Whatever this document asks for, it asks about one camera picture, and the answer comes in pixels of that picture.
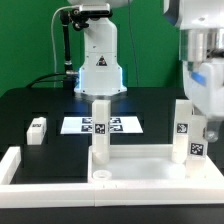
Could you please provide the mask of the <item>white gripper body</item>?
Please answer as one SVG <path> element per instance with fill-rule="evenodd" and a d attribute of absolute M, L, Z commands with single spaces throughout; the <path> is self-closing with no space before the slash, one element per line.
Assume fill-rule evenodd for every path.
<path fill-rule="evenodd" d="M 210 120 L 224 120 L 224 59 L 183 63 L 186 97 Z"/>

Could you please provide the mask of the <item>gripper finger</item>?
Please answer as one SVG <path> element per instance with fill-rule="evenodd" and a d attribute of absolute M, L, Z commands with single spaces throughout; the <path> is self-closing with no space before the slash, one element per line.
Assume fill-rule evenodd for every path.
<path fill-rule="evenodd" d="M 217 141 L 223 119 L 208 119 L 206 124 L 205 139 L 207 141 Z"/>

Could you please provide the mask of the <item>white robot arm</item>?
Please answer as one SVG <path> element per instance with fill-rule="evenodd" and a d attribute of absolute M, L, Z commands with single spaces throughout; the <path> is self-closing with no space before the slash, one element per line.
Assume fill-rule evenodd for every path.
<path fill-rule="evenodd" d="M 117 63 L 117 29 L 109 17 L 129 1 L 68 0 L 70 21 L 85 38 L 77 93 L 112 96 L 126 90 Z M 163 1 L 164 17 L 180 30 L 185 95 L 208 119 L 206 139 L 215 142 L 224 121 L 224 0 Z"/>

